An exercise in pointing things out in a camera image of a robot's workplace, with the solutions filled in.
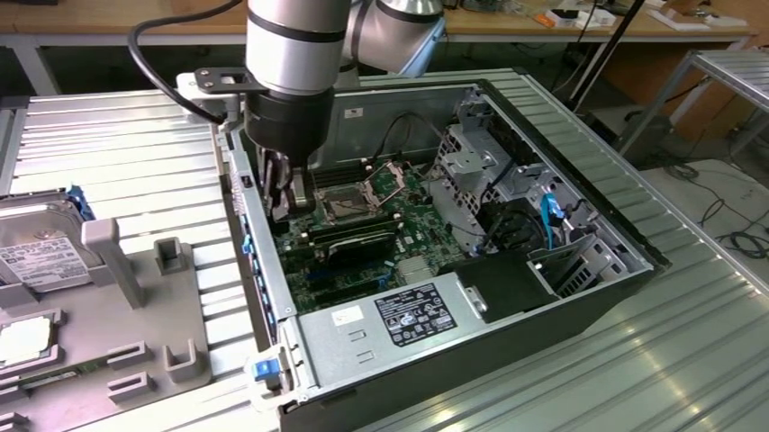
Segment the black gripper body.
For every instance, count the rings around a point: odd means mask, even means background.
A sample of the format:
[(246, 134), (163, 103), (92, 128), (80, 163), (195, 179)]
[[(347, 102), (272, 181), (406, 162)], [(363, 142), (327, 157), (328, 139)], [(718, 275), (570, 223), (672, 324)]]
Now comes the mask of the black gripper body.
[(246, 135), (262, 148), (304, 167), (323, 145), (331, 123), (334, 88), (319, 94), (292, 95), (274, 90), (246, 94)]

